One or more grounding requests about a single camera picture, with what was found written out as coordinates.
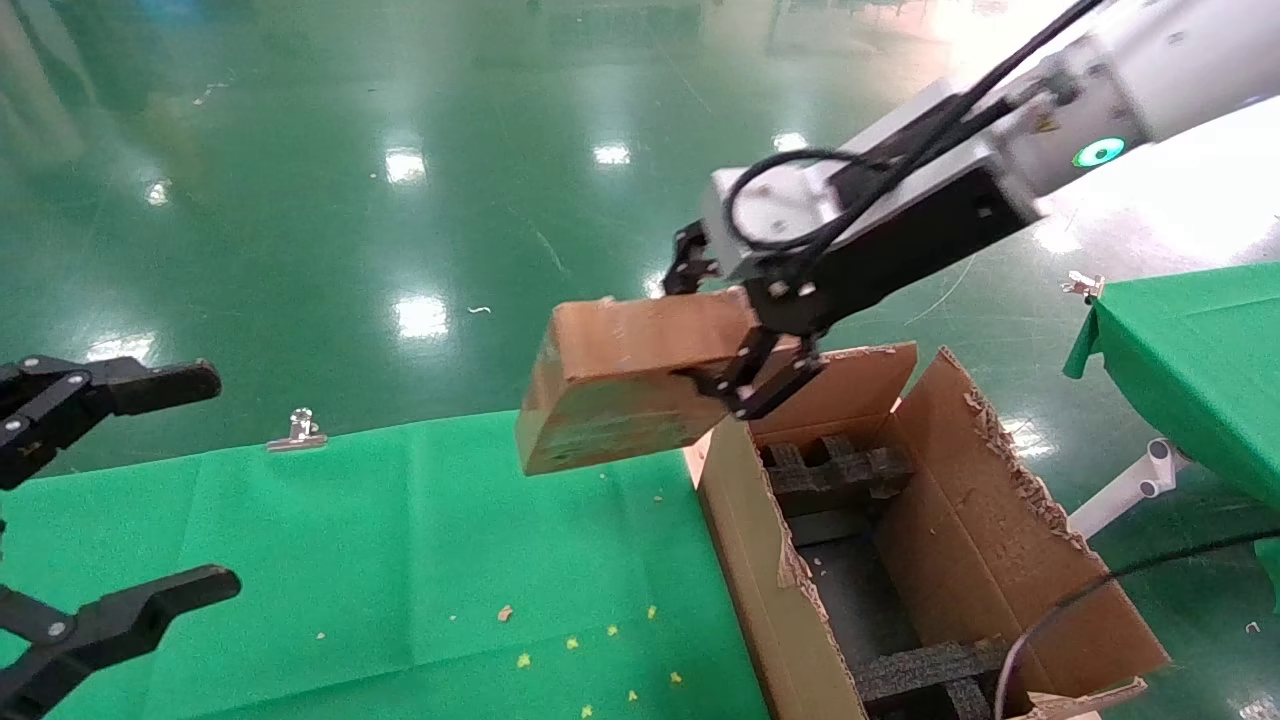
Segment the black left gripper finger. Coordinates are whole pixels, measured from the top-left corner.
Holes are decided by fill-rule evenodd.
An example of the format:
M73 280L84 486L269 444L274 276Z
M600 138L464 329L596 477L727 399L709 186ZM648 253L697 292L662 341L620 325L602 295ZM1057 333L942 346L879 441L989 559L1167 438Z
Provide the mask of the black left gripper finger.
M46 717L92 674L152 653L180 615L241 591L230 569L204 565L105 594L67 614L3 587L3 632L28 643L3 667L3 717Z
M72 363L33 355L1 368L1 488L13 491L109 416L215 398L207 360L150 368L136 357Z

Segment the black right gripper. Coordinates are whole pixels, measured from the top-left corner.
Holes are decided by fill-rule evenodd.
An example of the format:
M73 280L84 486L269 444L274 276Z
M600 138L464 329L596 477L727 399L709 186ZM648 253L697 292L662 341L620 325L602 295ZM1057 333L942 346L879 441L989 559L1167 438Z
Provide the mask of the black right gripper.
M776 297L769 292L769 277L745 281L749 302L762 325L746 333L723 369L691 368L685 375L700 396L717 400L728 415L742 421L759 420L826 369L818 347L820 333L1039 218L1036 201L1023 202L1006 192L992 170L983 167L966 170L826 252L804 279L814 287L810 293ZM700 222L675 233L664 296L696 293L703 281L719 275L719 263L707 256L707 249ZM778 369L762 380L762 370L788 338L786 334L796 336L796 343L781 357Z

